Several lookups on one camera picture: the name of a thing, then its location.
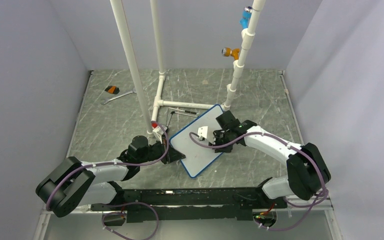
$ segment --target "marble floor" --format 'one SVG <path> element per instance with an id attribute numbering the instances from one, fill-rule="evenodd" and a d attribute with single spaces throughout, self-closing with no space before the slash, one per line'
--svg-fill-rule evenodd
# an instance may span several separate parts
<path id="1" fill-rule="evenodd" d="M 148 99 L 149 113 L 158 85 L 158 70 L 139 71 Z M 221 104 L 226 99 L 226 85 L 232 80 L 233 69 L 169 69 L 162 98 L 168 101 Z M 105 92 L 115 85 L 121 92 L 133 88 L 128 69 L 96 70 L 92 72 L 89 88 L 71 146 L 70 155 L 81 161 L 112 160 L 127 148 L 132 138 L 146 135 L 143 116 L 135 94 L 101 102 L 112 95 Z M 230 109 L 240 121 L 251 120 L 265 130 L 292 142 L 299 135 L 276 69 L 245 69 Z M 166 122 L 168 109 L 162 107 L 158 121 Z M 191 122 L 193 118 L 175 115 L 170 123 L 170 135 Z M 269 177 L 280 177 L 286 169 L 279 162 L 249 147 L 235 145 L 197 178 L 190 178 L 180 162 L 141 167 L 140 172 L 122 182 L 124 189 L 163 188 L 227 188 L 255 187 Z"/>

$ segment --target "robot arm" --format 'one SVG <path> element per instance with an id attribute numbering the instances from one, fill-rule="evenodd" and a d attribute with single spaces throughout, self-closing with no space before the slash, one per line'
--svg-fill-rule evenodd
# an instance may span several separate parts
<path id="1" fill-rule="evenodd" d="M 134 177 L 140 166 L 125 166 L 127 164 L 143 164 L 161 158 L 167 147 L 167 141 L 157 141 L 148 144 L 145 136 L 136 136 L 128 148 L 120 156 L 103 165 L 82 169 L 71 176 L 58 190 L 50 201 L 49 208 L 57 217 L 64 217 L 79 205 L 95 203 L 113 204 L 124 202 L 124 192 L 114 181 L 126 181 Z M 161 159 L 168 164 L 185 158 L 183 154 L 169 146 L 168 153 Z M 36 194 L 46 203 L 55 191 L 57 185 L 74 170 L 82 166 L 95 165 L 93 162 L 79 161 L 76 157 L 66 158 L 51 174 L 49 174 L 36 188 Z"/>
<path id="2" fill-rule="evenodd" d="M 206 127 L 198 129 L 198 138 L 209 140 L 210 147 L 234 141 L 236 144 L 260 150 L 286 166 L 287 175 L 268 178 L 258 186 L 268 199 L 296 195 L 300 199 L 309 200 L 321 189 L 321 182 L 313 165 L 297 151 L 302 151 L 313 159 L 324 183 L 331 179 L 331 174 L 314 144 L 300 145 L 284 140 L 250 120 L 240 123 L 230 111 L 224 112 L 216 120 L 221 130 L 210 131 Z M 215 151 L 230 153 L 232 148 L 233 145 L 230 144 Z"/>

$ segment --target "orange valve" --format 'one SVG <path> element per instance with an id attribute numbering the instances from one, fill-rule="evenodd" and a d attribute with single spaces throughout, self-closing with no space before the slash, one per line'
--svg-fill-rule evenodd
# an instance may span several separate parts
<path id="1" fill-rule="evenodd" d="M 235 48 L 235 49 L 231 50 L 231 49 L 228 48 L 228 47 L 224 47 L 224 48 L 221 50 L 221 54 L 222 54 L 224 57 L 232 56 L 235 60 L 238 60 L 238 59 L 239 59 L 239 51 L 240 51 L 239 48 Z"/>

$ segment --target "white wall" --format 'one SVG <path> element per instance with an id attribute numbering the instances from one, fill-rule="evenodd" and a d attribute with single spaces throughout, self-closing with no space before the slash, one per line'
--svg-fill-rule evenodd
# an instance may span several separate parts
<path id="1" fill-rule="evenodd" d="M 109 0 L 50 0 L 88 69 L 127 69 Z M 285 69 L 322 0 L 268 0 L 247 68 Z M 252 0 L 157 0 L 168 68 L 231 68 Z M 149 0 L 124 0 L 139 68 L 158 68 Z"/>
<path id="2" fill-rule="evenodd" d="M 323 0 L 286 73 L 344 239 L 384 239 L 384 0 Z"/>
<path id="3" fill-rule="evenodd" d="M 47 0 L 0 0 L 0 240 L 32 239 L 88 72 Z"/>

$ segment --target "tool handle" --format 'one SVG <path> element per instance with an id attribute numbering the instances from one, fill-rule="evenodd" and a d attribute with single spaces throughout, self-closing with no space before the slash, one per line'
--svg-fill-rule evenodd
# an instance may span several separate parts
<path id="1" fill-rule="evenodd" d="M 134 91 L 128 91 L 128 92 L 125 92 L 125 93 L 121 93 L 121 94 L 115 95 L 113 97 L 106 98 L 105 101 L 102 103 L 102 105 L 105 105 L 105 104 L 111 102 L 112 100 L 116 100 L 118 98 L 121 98 L 121 97 L 129 95 L 129 94 L 133 94 L 133 93 L 134 93 Z"/>
<path id="2" fill-rule="evenodd" d="M 188 111 L 188 110 L 185 110 L 184 112 L 187 113 L 187 114 L 195 114 L 195 115 L 198 114 L 197 112 L 194 112 L 194 111 Z"/>

